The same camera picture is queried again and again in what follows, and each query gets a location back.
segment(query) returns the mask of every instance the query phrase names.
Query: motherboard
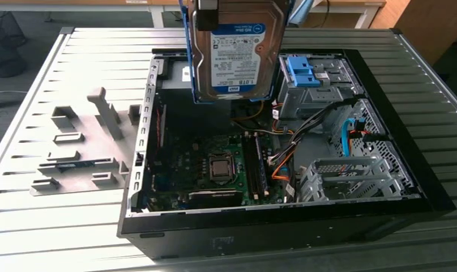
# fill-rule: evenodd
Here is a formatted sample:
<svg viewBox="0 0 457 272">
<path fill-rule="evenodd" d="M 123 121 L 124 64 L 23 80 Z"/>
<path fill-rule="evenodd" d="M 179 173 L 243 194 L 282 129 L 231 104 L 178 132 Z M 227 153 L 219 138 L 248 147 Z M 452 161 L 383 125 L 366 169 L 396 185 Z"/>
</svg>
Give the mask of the motherboard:
<svg viewBox="0 0 457 272">
<path fill-rule="evenodd" d="M 282 203 L 283 184 L 268 174 L 270 134 L 172 137 L 154 168 L 148 205 L 154 211 Z"/>
</svg>

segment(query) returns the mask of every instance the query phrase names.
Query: metal table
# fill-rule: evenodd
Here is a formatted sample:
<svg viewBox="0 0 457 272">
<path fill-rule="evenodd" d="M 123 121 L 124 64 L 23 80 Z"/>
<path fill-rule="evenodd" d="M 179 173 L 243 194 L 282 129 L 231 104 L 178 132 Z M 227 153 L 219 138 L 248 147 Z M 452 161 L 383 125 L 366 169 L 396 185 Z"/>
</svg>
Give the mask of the metal table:
<svg viewBox="0 0 457 272">
<path fill-rule="evenodd" d="M 90 75 L 123 110 L 143 99 L 152 48 L 186 44 L 182 29 L 63 31 L 0 144 L 0 271 L 202 265 L 219 271 L 457 271 L 457 210 L 374 243 L 154 263 L 116 237 L 122 189 L 32 197 L 30 184 L 43 158 L 12 154 L 52 150 L 52 124 L 43 113 L 66 103 L 60 97 L 82 91 L 82 84 L 67 86 Z M 404 37 L 390 30 L 290 29 L 284 48 L 360 50 L 457 206 L 457 98 Z"/>
</svg>

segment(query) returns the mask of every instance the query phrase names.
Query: connector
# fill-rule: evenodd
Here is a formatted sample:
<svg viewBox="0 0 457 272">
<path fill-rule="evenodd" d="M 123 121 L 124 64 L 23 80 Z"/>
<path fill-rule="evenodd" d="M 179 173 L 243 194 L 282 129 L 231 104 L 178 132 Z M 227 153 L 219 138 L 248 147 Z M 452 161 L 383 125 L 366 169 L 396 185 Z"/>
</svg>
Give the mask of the connector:
<svg viewBox="0 0 457 272">
<path fill-rule="evenodd" d="M 268 157 L 267 157 L 268 165 L 275 165 L 275 162 L 276 162 L 276 161 L 272 161 L 274 158 L 275 158 L 275 156 L 268 156 Z"/>
<path fill-rule="evenodd" d="M 376 142 L 376 141 L 390 141 L 390 138 L 387 135 L 382 134 L 364 134 L 363 136 L 363 142 Z"/>
<path fill-rule="evenodd" d="M 366 127 L 366 119 L 364 118 L 360 118 L 355 121 L 355 130 L 356 131 L 363 131 L 364 130 L 364 127 Z"/>
<path fill-rule="evenodd" d="M 350 133 L 350 139 L 359 139 L 362 137 L 363 137 L 363 133 L 359 131 Z"/>
</svg>

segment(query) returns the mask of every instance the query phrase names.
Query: cable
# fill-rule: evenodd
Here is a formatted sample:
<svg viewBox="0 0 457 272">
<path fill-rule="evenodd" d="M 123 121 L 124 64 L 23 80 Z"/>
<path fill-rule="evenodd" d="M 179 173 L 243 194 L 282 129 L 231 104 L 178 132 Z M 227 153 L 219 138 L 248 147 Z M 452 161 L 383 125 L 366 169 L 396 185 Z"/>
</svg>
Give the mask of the cable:
<svg viewBox="0 0 457 272">
<path fill-rule="evenodd" d="M 272 179 L 290 181 L 290 177 L 287 177 L 287 176 L 274 176 Z"/>
<path fill-rule="evenodd" d="M 303 140 L 303 136 L 307 132 L 310 132 L 315 127 L 318 127 L 326 118 L 326 115 L 334 110 L 338 109 L 342 106 L 352 105 L 359 101 L 359 98 L 354 97 L 350 99 L 344 99 L 343 101 L 331 103 L 326 108 L 323 108 L 320 111 L 318 111 L 316 114 L 314 114 L 303 123 L 300 128 L 295 131 L 291 139 L 290 139 L 290 145 L 283 149 L 280 153 L 274 155 L 270 158 L 270 163 L 274 163 L 280 159 L 280 157 L 292 150 L 292 148 L 296 148 L 298 144 Z"/>
<path fill-rule="evenodd" d="M 342 128 L 342 143 L 343 143 L 343 154 L 344 157 L 351 156 L 351 150 L 350 150 L 350 136 L 348 136 L 348 125 L 355 124 L 356 119 L 355 118 L 348 118 L 344 120 L 343 123 L 343 128 Z"/>
<path fill-rule="evenodd" d="M 323 27 L 323 26 L 324 26 L 324 24 L 326 24 L 327 18 L 330 17 L 330 11 L 331 11 L 331 2 L 330 2 L 330 0 L 326 0 L 326 1 L 327 1 L 327 5 L 326 5 L 326 15 L 324 15 L 324 20 L 323 20 L 323 22 L 322 22 L 319 25 L 316 25 L 314 28 L 316 28 L 316 27 Z"/>
<path fill-rule="evenodd" d="M 278 168 L 275 169 L 275 171 L 272 173 L 272 178 L 278 175 L 279 170 L 282 169 L 282 167 L 284 166 L 286 162 L 288 161 L 288 159 L 294 155 L 295 151 L 296 150 L 292 150 L 292 152 L 286 156 L 286 159 L 282 161 L 282 163 L 279 164 Z"/>
<path fill-rule="evenodd" d="M 367 131 L 367 130 L 362 130 L 362 131 L 351 130 L 351 131 L 350 131 L 350 134 L 354 134 L 354 133 L 358 133 L 358 132 L 364 133 L 364 134 L 371 134 L 371 132 Z M 351 156 L 351 153 L 352 153 L 352 141 L 351 141 L 351 140 L 352 140 L 351 137 L 348 137 L 350 156 Z"/>
<path fill-rule="evenodd" d="M 236 124 L 239 127 L 242 127 L 242 129 L 244 130 L 252 130 L 252 131 L 259 131 L 259 132 L 266 132 L 268 134 L 272 134 L 272 135 L 283 135 L 283 133 L 276 133 L 276 132 L 272 132 L 272 131 L 268 131 L 268 130 L 264 130 L 264 129 L 250 129 L 247 126 L 244 126 L 242 123 L 239 123 L 238 121 L 232 120 L 234 124 Z"/>
<path fill-rule="evenodd" d="M 278 130 L 276 124 L 278 124 L 278 120 L 274 120 L 274 122 L 272 122 L 272 131 L 274 131 L 274 132 L 278 132 L 278 133 L 283 133 L 283 132 L 284 132 L 283 130 Z M 288 129 L 287 132 L 288 132 L 290 134 L 294 134 L 294 133 L 295 133 L 291 129 Z"/>
<path fill-rule="evenodd" d="M 251 115 L 251 111 L 250 111 L 248 108 L 246 108 L 246 113 L 247 113 L 247 116 Z M 264 128 L 264 127 L 259 124 L 258 120 L 250 119 L 248 121 L 251 121 L 251 122 L 255 124 L 255 126 L 256 126 L 258 129 L 263 129 L 263 128 Z"/>
<path fill-rule="evenodd" d="M 22 93 L 22 94 L 28 93 L 28 92 L 26 92 L 26 91 L 0 91 L 0 94 L 3 94 L 3 93 L 6 93 L 6 92 L 19 92 L 19 93 Z"/>
<path fill-rule="evenodd" d="M 259 108 L 259 111 L 258 111 L 256 114 L 254 114 L 252 116 L 247 116 L 247 117 L 235 117 L 235 118 L 232 118 L 231 120 L 232 120 L 232 121 L 243 121 L 243 120 L 252 119 L 252 118 L 255 118 L 255 117 L 259 116 L 259 114 L 262 113 L 263 110 L 264 110 L 264 101 L 262 100 L 262 101 L 260 101 L 260 108 Z"/>
</svg>

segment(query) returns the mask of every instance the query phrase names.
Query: black mesh trash can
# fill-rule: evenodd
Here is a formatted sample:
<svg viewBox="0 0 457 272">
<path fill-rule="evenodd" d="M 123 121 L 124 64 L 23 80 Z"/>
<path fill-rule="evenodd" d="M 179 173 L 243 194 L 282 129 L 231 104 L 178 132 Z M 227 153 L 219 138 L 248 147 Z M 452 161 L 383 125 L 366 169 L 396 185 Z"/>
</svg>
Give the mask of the black mesh trash can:
<svg viewBox="0 0 457 272">
<path fill-rule="evenodd" d="M 24 72 L 27 63 L 15 48 L 0 43 L 0 78 L 14 77 Z"/>
<path fill-rule="evenodd" d="M 11 11 L 0 11 L 0 43 L 18 48 L 27 42 L 27 37 Z"/>
</svg>

